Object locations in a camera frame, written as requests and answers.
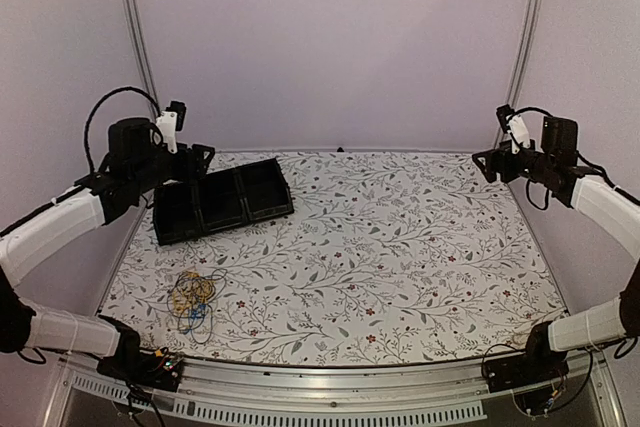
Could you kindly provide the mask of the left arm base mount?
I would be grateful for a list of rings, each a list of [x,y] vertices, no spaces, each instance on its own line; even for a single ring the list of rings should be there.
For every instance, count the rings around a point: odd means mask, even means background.
[[[184,370],[184,356],[166,348],[154,352],[123,350],[101,358],[97,372],[141,387],[176,392]]]

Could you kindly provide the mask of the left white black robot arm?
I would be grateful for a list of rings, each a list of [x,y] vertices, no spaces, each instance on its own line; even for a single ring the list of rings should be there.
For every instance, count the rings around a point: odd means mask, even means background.
[[[198,181],[215,155],[212,147],[177,140],[186,106],[151,104],[154,119],[130,117],[108,129],[101,163],[85,156],[88,173],[48,203],[1,232],[1,351],[80,352],[108,358],[128,381],[148,373],[138,334],[125,324],[71,314],[22,299],[16,287],[43,261],[83,235],[107,226],[168,182]]]

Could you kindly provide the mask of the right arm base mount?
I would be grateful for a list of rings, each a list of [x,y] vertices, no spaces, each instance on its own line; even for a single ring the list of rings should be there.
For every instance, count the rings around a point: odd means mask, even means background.
[[[491,393],[560,379],[569,372],[567,353],[518,353],[481,362],[481,374]]]

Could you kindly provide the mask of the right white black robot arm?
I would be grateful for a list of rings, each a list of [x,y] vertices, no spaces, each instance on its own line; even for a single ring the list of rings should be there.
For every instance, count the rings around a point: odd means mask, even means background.
[[[539,107],[496,110],[507,139],[472,156],[486,181],[508,184],[523,178],[545,189],[542,211],[553,197],[593,221],[639,260],[639,200],[614,184],[604,167],[578,150],[578,124]],[[613,300],[532,328],[517,374],[537,383],[566,352],[639,337],[639,269]]]

